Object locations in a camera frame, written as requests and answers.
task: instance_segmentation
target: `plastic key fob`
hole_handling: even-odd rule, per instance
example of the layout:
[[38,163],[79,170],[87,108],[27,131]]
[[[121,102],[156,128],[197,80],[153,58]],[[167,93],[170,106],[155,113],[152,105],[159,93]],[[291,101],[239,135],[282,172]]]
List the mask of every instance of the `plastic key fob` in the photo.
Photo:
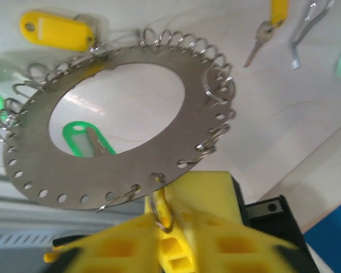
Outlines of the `plastic key fob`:
[[42,11],[29,11],[20,19],[20,30],[31,43],[72,51],[86,51],[95,35],[86,23]]

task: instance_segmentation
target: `yellow plastic part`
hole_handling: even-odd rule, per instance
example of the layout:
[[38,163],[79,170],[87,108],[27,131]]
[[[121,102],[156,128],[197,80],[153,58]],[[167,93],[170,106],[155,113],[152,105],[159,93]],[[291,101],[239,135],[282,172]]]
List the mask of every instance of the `yellow plastic part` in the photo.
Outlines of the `yellow plastic part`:
[[229,172],[187,172],[164,189],[166,200],[176,213],[181,211],[181,202],[191,209],[242,224]]
[[[164,188],[154,193],[159,218],[165,226],[171,222],[172,215],[164,197]],[[145,198],[145,212],[151,212],[149,200]],[[160,229],[158,260],[166,273],[194,273],[194,255],[177,220],[174,220],[172,231],[167,234]]]
[[93,31],[84,22],[42,11],[25,13],[20,30],[31,43],[47,47],[86,51],[95,42]]
[[159,273],[157,230],[147,213],[47,253],[44,260],[53,262],[64,251],[80,247],[65,273]]
[[271,23],[281,27],[288,16],[288,0],[271,0]]
[[196,273],[296,273],[275,251],[293,244],[212,214],[191,215]]

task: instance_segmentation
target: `steel key ring holder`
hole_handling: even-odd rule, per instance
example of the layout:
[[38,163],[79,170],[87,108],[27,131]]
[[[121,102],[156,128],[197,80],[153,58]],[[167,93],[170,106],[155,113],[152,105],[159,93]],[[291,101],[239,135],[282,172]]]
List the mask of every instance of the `steel key ring holder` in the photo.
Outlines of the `steel key ring holder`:
[[[194,34],[165,30],[158,36],[151,28],[136,34],[136,46],[102,45],[105,51],[98,53],[101,44],[96,44],[50,71],[43,84],[25,82],[37,92],[12,117],[15,122],[0,119],[0,128],[10,132],[3,150],[6,172],[30,200],[55,208],[101,211],[147,195],[150,174],[164,175],[164,182],[152,187],[157,190],[216,152],[216,142],[230,129],[228,122],[236,114],[231,107],[235,97],[232,65],[216,46]],[[100,71],[133,63],[161,65],[179,76],[185,98],[175,119],[151,140],[115,156],[79,158],[59,150],[48,125],[60,99]],[[106,200],[109,192],[115,196],[110,201]]]

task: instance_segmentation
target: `white surface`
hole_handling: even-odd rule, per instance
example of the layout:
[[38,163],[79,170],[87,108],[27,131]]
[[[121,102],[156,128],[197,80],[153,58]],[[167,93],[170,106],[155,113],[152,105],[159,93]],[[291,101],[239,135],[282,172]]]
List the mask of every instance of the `white surface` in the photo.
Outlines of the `white surface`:
[[[302,42],[302,68],[292,71],[287,44],[305,2],[290,1],[288,20],[245,69],[242,65],[255,31],[269,17],[267,0],[0,1],[0,93],[13,96],[10,85],[23,77],[18,72],[25,74],[28,63],[55,63],[54,59],[60,61],[68,54],[30,45],[21,37],[18,20],[30,9],[69,16],[92,13],[102,19],[103,37],[108,40],[144,26],[158,31],[181,29],[206,37],[234,65],[238,117],[231,132],[219,142],[218,153],[197,169],[230,171],[242,184],[247,202],[254,201],[341,126],[341,80],[334,75],[341,53],[341,0]],[[114,113],[109,109],[107,114]],[[106,119],[98,126],[105,130]]]
[[159,65],[122,65],[79,83],[58,103],[49,132],[61,150],[72,154],[62,136],[72,121],[100,128],[117,154],[133,149],[163,131],[184,100],[181,79]]
[[341,204],[341,128],[263,199],[284,195],[303,232]]

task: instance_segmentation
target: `key tag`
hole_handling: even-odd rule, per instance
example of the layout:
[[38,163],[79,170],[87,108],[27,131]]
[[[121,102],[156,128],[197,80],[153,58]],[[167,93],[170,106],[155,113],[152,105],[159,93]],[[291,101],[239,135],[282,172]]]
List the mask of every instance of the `key tag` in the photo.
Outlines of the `key tag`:
[[20,19],[20,30],[31,43],[83,52],[94,45],[98,34],[98,30],[93,31],[86,23],[88,18],[90,16],[81,14],[68,19],[42,11],[29,11]]
[[288,0],[271,0],[271,25],[281,27],[288,16]]
[[116,155],[115,150],[106,141],[106,138],[101,134],[97,127],[85,121],[73,121],[63,127],[62,136],[73,152],[73,155],[86,157],[86,151],[84,150],[84,148],[82,148],[83,145],[78,145],[78,143],[80,142],[81,144],[80,139],[86,139],[85,142],[89,143],[89,141],[87,140],[86,132],[86,128],[88,127],[92,128],[95,131],[98,141],[107,150],[107,152],[112,155]]

